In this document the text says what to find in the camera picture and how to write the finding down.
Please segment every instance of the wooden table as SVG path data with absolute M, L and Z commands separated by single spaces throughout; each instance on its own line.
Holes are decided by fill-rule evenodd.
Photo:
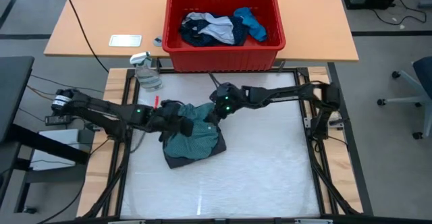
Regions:
M 320 80 L 328 82 L 329 77 L 325 67 L 309 67 L 310 80 Z M 124 92 L 124 84 L 126 81 L 127 69 L 111 69 L 105 87 L 105 94 L 103 99 L 113 103 L 121 104 Z M 133 88 L 135 81 L 131 84 L 129 103 L 132 101 Z M 342 131 L 330 130 L 329 135 L 334 138 L 344 140 Z M 105 132 L 96 133 L 94 139 L 95 148 L 97 145 L 105 141 L 107 135 Z M 350 157 L 347 147 L 343 142 L 328 139 L 324 141 L 325 149 L 327 151 L 327 159 L 331 178 L 335 187 L 341 192 L 342 196 L 351 204 L 357 211 L 362 211 L 362 205 L 357 191 L 356 181 L 352 172 Z M 96 202 L 101 192 L 107 184 L 109 164 L 111 162 L 113 152 L 113 142 L 110 141 L 96 151 L 90 159 L 86 172 L 86 182 L 81 193 L 80 203 L 78 206 L 77 216 L 85 214 L 90 207 Z M 326 213 L 330 213 L 329 197 L 327 195 L 326 187 L 321 183 L 321 189 L 324 193 L 324 203 Z M 114 215 L 114 206 L 117 197 L 117 189 L 111 195 L 111 204 L 109 215 Z
M 341 0 L 278 0 L 286 46 L 278 59 L 358 61 Z M 150 51 L 169 56 L 153 40 L 163 33 L 166 0 L 72 0 L 95 53 L 129 57 Z M 142 35 L 140 47 L 110 47 L 114 34 Z M 45 55 L 91 56 L 69 2 L 63 9 Z

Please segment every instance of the gray chair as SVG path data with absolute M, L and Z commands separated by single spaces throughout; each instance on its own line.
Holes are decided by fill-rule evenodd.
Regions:
M 393 72 L 391 76 L 396 79 L 402 77 L 409 85 L 411 85 L 418 93 L 418 96 L 398 98 L 398 99 L 378 99 L 377 104 L 384 106 L 387 103 L 414 103 L 416 107 L 425 106 L 425 122 L 423 132 L 415 132 L 412 134 L 414 139 L 418 140 L 429 137 L 432 128 L 432 57 L 425 57 L 412 64 L 416 72 L 418 81 L 408 75 L 404 71 Z

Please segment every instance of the white sheet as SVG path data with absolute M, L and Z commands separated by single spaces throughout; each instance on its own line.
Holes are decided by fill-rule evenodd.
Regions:
M 293 86 L 290 73 L 215 74 L 236 86 Z M 162 74 L 164 87 L 140 91 L 139 103 L 179 100 L 200 105 L 214 91 L 206 74 Z M 201 219 L 319 216 L 297 101 L 241 109 L 220 123 L 227 150 L 169 169 L 159 133 L 146 134 L 130 156 L 122 219 Z M 135 131 L 132 146 L 142 132 Z

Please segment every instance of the black cable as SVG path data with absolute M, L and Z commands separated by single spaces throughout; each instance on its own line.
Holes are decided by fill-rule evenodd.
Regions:
M 80 25 L 82 35 L 84 36 L 84 38 L 85 38 L 85 40 L 86 40 L 86 42 L 87 42 L 88 48 L 92 51 L 92 54 L 93 54 L 94 58 L 99 62 L 99 64 L 103 67 L 103 69 L 108 73 L 108 69 L 107 69 L 107 68 L 102 64 L 102 62 L 99 60 L 99 58 L 97 57 L 96 53 L 93 51 L 93 48 L 92 48 L 92 46 L 90 45 L 90 42 L 89 42 L 88 39 L 87 39 L 87 35 L 86 35 L 85 31 L 84 31 L 84 28 L 82 27 L 80 17 L 78 16 L 78 13 L 76 13 L 75 6 L 74 6 L 74 4 L 72 3 L 72 0 L 68 0 L 68 1 L 69 1 L 69 3 L 70 3 L 70 6 L 72 7 L 72 9 L 74 10 L 74 13 L 75 13 L 76 19 L 77 19 L 77 21 L 78 21 L 78 24 Z
M 64 162 L 61 162 L 61 161 L 37 160 L 37 161 L 33 161 L 33 162 L 31 162 L 31 163 L 38 163 L 38 162 L 46 162 L 46 163 L 61 163 L 61 164 L 65 164 L 65 165 L 71 165 L 71 166 L 74 166 L 74 164 L 71 164 L 71 163 L 64 163 Z M 10 167 L 10 168 L 6 169 L 5 171 L 2 171 L 2 172 L 0 173 L 0 175 L 3 175 L 5 172 L 7 172 L 7 171 L 9 171 L 9 170 L 11 170 L 11 169 L 13 169 L 13 168 L 14 168 L 14 167 Z
M 43 99 L 47 99 L 48 101 L 53 101 L 54 99 L 49 98 L 47 96 L 42 95 L 42 93 L 40 93 L 38 90 L 34 89 L 33 87 L 27 85 L 27 88 L 29 88 L 32 92 L 36 93 L 36 95 L 38 95 L 39 97 L 43 98 Z
M 106 141 L 104 141 L 104 143 L 102 143 L 100 146 L 98 146 L 94 151 L 92 151 L 89 155 L 88 155 L 88 159 L 91 158 L 92 154 L 95 153 L 98 149 L 100 149 L 100 147 L 102 147 L 105 143 L 108 142 L 109 139 L 107 139 Z M 86 183 L 86 180 L 84 178 L 84 181 L 82 182 L 82 185 L 80 187 L 80 190 L 78 190 L 78 193 L 76 194 L 75 198 L 63 209 L 61 209 L 59 212 L 55 213 L 54 215 L 46 218 L 43 221 L 38 222 L 37 224 L 43 224 L 46 223 L 47 221 L 50 221 L 51 219 L 55 218 L 56 216 L 60 215 L 63 211 L 66 211 L 74 202 L 75 200 L 79 197 L 79 195 L 81 194 L 81 191 L 84 187 L 84 184 Z
M 209 72 L 209 76 L 210 76 L 210 79 L 215 84 L 216 88 L 221 85 L 221 83 L 219 81 L 217 81 L 216 77 L 211 72 Z
M 39 117 L 37 117 L 37 116 L 34 116 L 33 114 L 31 114 L 31 113 L 29 113 L 29 112 L 23 110 L 22 108 L 18 108 L 18 110 L 21 110 L 21 111 L 27 113 L 28 115 L 32 116 L 33 118 L 35 118 L 35 119 L 37 119 L 37 120 L 42 121 L 43 123 L 45 123 L 45 120 L 43 120 L 43 119 L 41 119 L 41 118 L 39 118 Z
M 181 101 L 179 101 L 179 100 L 169 100 L 169 99 L 167 99 L 167 100 L 164 100 L 163 102 L 165 102 L 165 103 L 179 103 L 179 104 L 181 104 L 181 105 L 184 106 L 184 103 L 181 102 Z
M 28 87 L 28 88 L 31 88 L 32 90 L 35 90 L 35 91 L 37 91 L 37 92 L 39 92 L 39 93 L 42 93 L 42 94 L 51 95 L 51 96 L 57 96 L 55 93 L 43 92 L 43 91 L 41 91 L 41 90 L 39 90 L 39 89 L 35 89 L 35 88 L 33 88 L 33 87 L 29 86 L 29 85 L 27 85 L 27 87 Z
M 135 148 L 130 151 L 130 154 L 136 152 L 136 150 L 138 150 L 138 148 L 140 148 L 140 146 L 142 144 L 142 140 L 144 140 L 145 134 L 146 134 L 146 132 L 142 132 L 142 135 L 141 135 L 140 139 L 138 140 L 138 143 L 136 144 Z
M 340 141 L 340 142 L 344 143 L 345 145 L 348 145 L 348 143 L 344 142 L 343 140 L 340 140 L 340 139 L 334 138 L 334 137 L 332 137 L 332 136 L 329 136 L 329 138 L 331 138 L 331 139 L 333 139 L 333 140 Z
M 408 9 L 408 10 L 410 10 L 410 11 L 420 12 L 421 14 L 423 14 L 423 15 L 425 16 L 425 20 L 420 20 L 419 18 L 416 18 L 416 17 L 413 17 L 413 16 L 405 16 L 405 17 L 402 18 L 402 20 L 401 20 L 400 22 L 398 22 L 398 23 L 387 22 L 387 21 L 383 20 L 382 18 L 380 18 L 379 15 L 378 15 L 378 13 L 377 13 L 374 9 L 368 9 L 368 10 L 373 11 L 373 12 L 375 13 L 375 15 L 377 16 L 377 18 L 378 18 L 380 21 L 384 22 L 385 24 L 389 24 L 389 25 L 393 25 L 393 26 L 397 26 L 397 25 L 402 24 L 402 22 L 404 22 L 404 20 L 405 20 L 406 18 L 412 18 L 412 19 L 414 19 L 414 20 L 417 20 L 417 21 L 421 22 L 422 24 L 424 24 L 424 23 L 427 22 L 427 14 L 426 14 L 426 12 L 421 11 L 421 10 L 418 10 L 418 9 L 409 8 L 409 7 L 407 7 L 407 6 L 405 5 L 405 3 L 404 3 L 402 0 L 398 0 L 398 1 L 400 1 L 400 3 L 405 7 L 405 9 Z
M 329 136 L 329 138 L 331 138 L 331 139 L 333 139 L 333 140 L 337 140 L 337 141 L 339 141 L 339 142 L 342 142 L 342 143 L 344 143 L 345 145 L 348 145 L 348 143 L 344 142 L 343 140 L 340 140 L 340 139 L 334 138 L 334 137 L 332 137 L 332 136 Z M 314 150 L 316 153 L 320 153 L 320 152 L 321 152 L 321 145 L 320 145 L 317 141 L 315 141 L 315 145 L 313 146 L 313 150 Z
M 50 80 L 50 79 L 42 78 L 42 77 L 40 77 L 40 76 L 35 76 L 35 75 L 30 75 L 30 76 L 32 76 L 32 77 L 34 77 L 34 78 L 41 79 L 41 80 L 45 80 L 45 81 L 47 81 L 47 82 L 52 82 L 52 83 L 57 84 L 57 85 L 60 85 L 60 86 L 66 86 L 66 87 L 68 87 L 68 88 L 77 88 L 77 89 L 83 89 L 83 90 L 92 90 L 92 91 L 94 91 L 94 92 L 100 92 L 100 93 L 103 93 L 103 91 L 101 91 L 101 90 L 96 90 L 96 89 L 91 89 L 91 88 L 83 88 L 83 87 L 79 87 L 79 86 L 70 86 L 70 85 L 62 84 L 62 83 L 59 83 L 59 82 L 56 82 L 56 81 L 53 81 L 53 80 Z
M 95 151 L 97 151 L 98 149 L 100 149 L 100 147 L 102 147 L 105 143 L 107 143 L 108 140 L 109 140 L 109 139 L 107 139 L 106 141 L 104 141 L 100 146 L 96 147 L 96 149 L 95 149 L 94 151 L 92 151 L 92 152 L 90 153 L 90 155 L 93 154 L 93 153 L 95 153 Z

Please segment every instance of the red basket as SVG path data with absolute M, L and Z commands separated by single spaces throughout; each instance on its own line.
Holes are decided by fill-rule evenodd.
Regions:
M 232 16 L 241 7 L 249 7 L 265 27 L 266 41 L 248 35 L 244 46 L 193 47 L 182 40 L 180 24 L 188 13 Z M 178 72 L 262 71 L 271 68 L 285 47 L 283 31 L 277 0 L 167 0 L 162 46 Z

